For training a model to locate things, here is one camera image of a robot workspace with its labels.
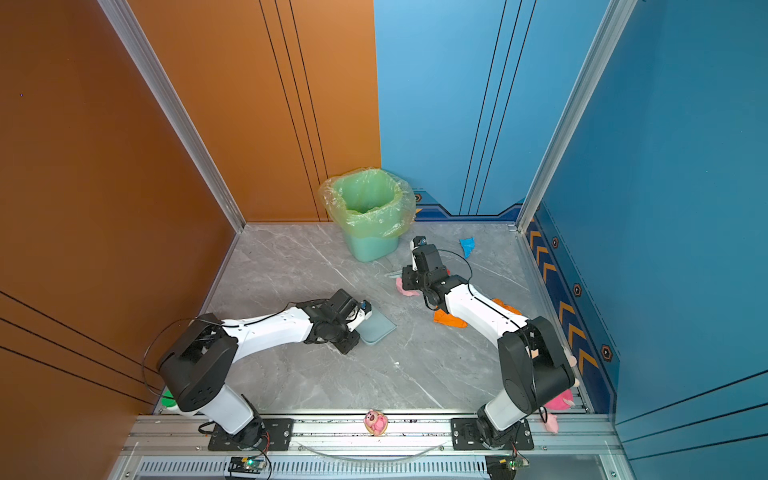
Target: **orange chevron stripe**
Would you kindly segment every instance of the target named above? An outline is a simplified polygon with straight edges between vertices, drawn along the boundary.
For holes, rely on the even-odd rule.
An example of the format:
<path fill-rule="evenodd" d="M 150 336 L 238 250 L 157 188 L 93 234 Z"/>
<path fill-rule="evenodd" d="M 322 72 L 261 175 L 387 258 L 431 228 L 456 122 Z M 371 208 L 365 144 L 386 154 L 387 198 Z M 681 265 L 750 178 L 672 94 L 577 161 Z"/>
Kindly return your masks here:
<path fill-rule="evenodd" d="M 557 272 L 558 269 L 554 268 L 554 265 L 551 263 L 544 262 L 544 283 L 547 283 L 547 270 L 552 270 L 553 272 Z"/>
<path fill-rule="evenodd" d="M 549 253 L 547 247 L 536 247 L 536 265 L 541 265 L 539 260 L 541 259 L 541 252 Z"/>
<path fill-rule="evenodd" d="M 584 361 L 587 360 L 589 363 L 594 365 L 596 369 L 599 369 L 598 361 L 592 358 L 592 355 L 589 353 L 586 353 L 584 350 L 578 351 L 578 371 L 584 375 Z"/>
<path fill-rule="evenodd" d="M 581 329 L 574 326 L 574 324 L 572 323 L 571 325 L 568 325 L 568 345 L 570 345 L 571 347 L 573 347 L 574 345 L 574 333 L 576 335 L 579 335 L 581 338 L 585 340 L 587 339 L 587 336 L 584 335 L 584 332 Z"/>
<path fill-rule="evenodd" d="M 560 324 L 563 324 L 563 310 L 567 310 L 568 312 L 573 313 L 576 315 L 576 312 L 574 311 L 574 307 L 568 305 L 566 302 L 560 302 Z"/>
<path fill-rule="evenodd" d="M 541 232 L 531 232 L 531 251 L 533 251 L 533 237 L 540 237 Z"/>

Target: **blue cloth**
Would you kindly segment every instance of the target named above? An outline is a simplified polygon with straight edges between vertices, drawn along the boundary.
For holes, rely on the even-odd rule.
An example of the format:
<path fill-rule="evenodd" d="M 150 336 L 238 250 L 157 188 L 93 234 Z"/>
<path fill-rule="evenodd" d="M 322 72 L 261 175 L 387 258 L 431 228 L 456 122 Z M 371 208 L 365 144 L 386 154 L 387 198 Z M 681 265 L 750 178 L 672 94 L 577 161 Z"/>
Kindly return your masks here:
<path fill-rule="evenodd" d="M 468 238 L 467 240 L 459 240 L 459 243 L 464 249 L 464 258 L 468 259 L 469 254 L 475 249 L 475 238 Z"/>

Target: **trash can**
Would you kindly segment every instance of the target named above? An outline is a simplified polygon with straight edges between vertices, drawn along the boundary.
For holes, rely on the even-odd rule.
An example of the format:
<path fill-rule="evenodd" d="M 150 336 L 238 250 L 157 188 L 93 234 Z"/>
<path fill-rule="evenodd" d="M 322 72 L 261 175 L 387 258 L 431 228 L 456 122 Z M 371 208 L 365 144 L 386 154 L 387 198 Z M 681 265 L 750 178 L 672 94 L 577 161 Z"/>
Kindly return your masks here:
<path fill-rule="evenodd" d="M 319 193 L 328 214 L 344 230 L 349 251 L 361 262 L 394 252 L 416 215 L 408 182 L 379 168 L 329 178 Z"/>

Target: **blue wall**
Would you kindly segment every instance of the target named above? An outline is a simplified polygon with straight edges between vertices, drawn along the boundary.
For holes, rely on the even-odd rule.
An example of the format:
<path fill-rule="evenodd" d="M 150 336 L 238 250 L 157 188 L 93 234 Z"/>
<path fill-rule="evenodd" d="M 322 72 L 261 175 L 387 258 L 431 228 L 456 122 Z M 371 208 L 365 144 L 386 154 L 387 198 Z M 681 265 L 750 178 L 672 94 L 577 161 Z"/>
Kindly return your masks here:
<path fill-rule="evenodd" d="M 768 2 L 638 2 L 545 195 L 621 358 L 640 480 L 758 472 L 766 446 L 745 438 L 768 431 L 768 374 L 726 386 L 768 366 L 766 18 Z"/>
<path fill-rule="evenodd" d="M 382 168 L 454 215 L 521 201 L 607 4 L 376 0 Z"/>

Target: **plastic trash bag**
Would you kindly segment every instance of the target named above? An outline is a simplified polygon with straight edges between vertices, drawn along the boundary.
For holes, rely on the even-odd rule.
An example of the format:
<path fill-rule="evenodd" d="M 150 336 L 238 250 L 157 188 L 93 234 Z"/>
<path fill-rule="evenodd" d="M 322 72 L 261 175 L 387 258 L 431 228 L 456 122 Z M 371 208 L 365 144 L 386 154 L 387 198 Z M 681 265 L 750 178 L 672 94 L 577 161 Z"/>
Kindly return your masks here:
<path fill-rule="evenodd" d="M 416 215 L 408 182 L 380 168 L 361 168 L 320 185 L 328 214 L 352 237 L 403 235 Z"/>

